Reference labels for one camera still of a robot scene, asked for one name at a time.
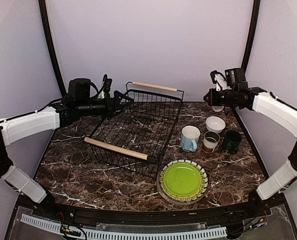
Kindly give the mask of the beige ribbed cup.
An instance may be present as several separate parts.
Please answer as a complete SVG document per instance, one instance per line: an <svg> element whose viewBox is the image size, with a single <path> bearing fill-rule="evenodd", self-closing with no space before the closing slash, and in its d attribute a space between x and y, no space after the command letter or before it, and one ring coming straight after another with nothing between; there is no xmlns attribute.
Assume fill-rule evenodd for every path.
<svg viewBox="0 0 297 240"><path fill-rule="evenodd" d="M221 112L224 109L224 106L212 106L211 108L215 112Z"/></svg>

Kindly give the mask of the white bowl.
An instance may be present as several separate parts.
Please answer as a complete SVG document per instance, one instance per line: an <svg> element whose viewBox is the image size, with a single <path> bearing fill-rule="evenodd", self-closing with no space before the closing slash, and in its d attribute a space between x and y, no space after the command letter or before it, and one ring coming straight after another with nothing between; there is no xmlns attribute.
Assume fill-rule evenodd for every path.
<svg viewBox="0 0 297 240"><path fill-rule="evenodd" d="M206 129L211 132L221 133L225 127L225 121L217 116L210 116L205 121Z"/></svg>

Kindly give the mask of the white cup with brown band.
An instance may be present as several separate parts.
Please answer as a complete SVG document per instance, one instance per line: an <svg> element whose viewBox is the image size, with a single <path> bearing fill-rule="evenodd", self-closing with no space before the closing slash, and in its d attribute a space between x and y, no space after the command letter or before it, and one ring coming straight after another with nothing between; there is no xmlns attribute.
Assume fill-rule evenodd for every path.
<svg viewBox="0 0 297 240"><path fill-rule="evenodd" d="M220 135L214 131L207 131L202 141L202 149L206 153L213 153L219 145Z"/></svg>

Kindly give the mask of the light blue mug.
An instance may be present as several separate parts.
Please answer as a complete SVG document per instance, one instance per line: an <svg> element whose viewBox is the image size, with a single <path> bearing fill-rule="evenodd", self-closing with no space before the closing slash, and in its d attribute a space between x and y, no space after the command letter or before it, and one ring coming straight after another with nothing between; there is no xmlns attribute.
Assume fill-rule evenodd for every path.
<svg viewBox="0 0 297 240"><path fill-rule="evenodd" d="M200 138L200 130L192 125L187 125L181 130L180 145L185 152L195 152L198 148L198 140Z"/></svg>

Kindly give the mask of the dark green mug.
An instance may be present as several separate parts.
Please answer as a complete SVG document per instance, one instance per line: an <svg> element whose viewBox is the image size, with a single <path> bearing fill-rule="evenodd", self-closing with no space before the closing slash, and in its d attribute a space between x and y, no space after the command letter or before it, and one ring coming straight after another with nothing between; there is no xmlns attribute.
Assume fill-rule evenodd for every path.
<svg viewBox="0 0 297 240"><path fill-rule="evenodd" d="M236 154L239 150L239 145L242 142L242 135L234 130L226 132L222 148L229 154Z"/></svg>

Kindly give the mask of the bright green plate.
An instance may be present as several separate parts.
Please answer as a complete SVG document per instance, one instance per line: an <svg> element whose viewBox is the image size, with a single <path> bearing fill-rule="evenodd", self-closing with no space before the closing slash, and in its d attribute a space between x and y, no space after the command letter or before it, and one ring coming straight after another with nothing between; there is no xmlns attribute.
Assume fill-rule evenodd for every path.
<svg viewBox="0 0 297 240"><path fill-rule="evenodd" d="M185 162L177 162L168 166L162 173L161 186L166 193L188 197L200 194L206 180L202 170L197 166Z"/></svg>

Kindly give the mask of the grey deer pattern plate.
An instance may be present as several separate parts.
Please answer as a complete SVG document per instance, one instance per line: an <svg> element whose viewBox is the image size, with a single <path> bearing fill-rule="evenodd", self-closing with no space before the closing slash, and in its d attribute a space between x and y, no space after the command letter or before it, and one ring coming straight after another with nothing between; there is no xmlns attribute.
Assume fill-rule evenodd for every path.
<svg viewBox="0 0 297 240"><path fill-rule="evenodd" d="M160 177L157 176L156 178L156 188L157 191L159 193L159 195L166 200L168 203L177 205L177 206L189 206L189 205L193 205L195 203L198 203L200 200L202 200L204 198L204 194L202 194L201 196L199 196L198 198L194 199L194 200L189 200L189 201L179 201L179 200L175 200L169 196L167 196L162 189L162 185L161 185L161 181L160 181Z"/></svg>

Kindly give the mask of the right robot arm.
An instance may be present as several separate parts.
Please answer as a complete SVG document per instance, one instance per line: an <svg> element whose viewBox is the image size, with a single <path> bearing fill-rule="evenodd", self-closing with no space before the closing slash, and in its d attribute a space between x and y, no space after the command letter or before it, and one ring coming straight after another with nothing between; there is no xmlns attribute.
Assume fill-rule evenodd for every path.
<svg viewBox="0 0 297 240"><path fill-rule="evenodd" d="M272 197L285 191L297 180L297 110L260 87L240 91L211 88L203 99L209 106L249 109L278 125L270 130L264 124L256 124L264 129L264 132L258 133L260 149L268 157L286 157L286 160L279 160L280 167L249 193L243 212L248 217L254 217L264 210Z"/></svg>

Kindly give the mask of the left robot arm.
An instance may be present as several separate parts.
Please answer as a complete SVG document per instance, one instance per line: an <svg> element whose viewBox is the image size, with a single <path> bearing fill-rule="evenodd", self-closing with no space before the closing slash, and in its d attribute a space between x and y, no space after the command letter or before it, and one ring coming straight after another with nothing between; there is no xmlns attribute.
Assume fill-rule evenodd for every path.
<svg viewBox="0 0 297 240"><path fill-rule="evenodd" d="M119 91L115 91L113 96L105 93L104 98L67 94L62 100L54 101L42 110L1 118L0 179L39 204L40 211L48 218L55 218L59 214L59 206L48 199L49 193L44 187L9 158L7 147L40 133L68 127L81 117L101 116L105 119L117 115L133 102L132 98Z"/></svg>

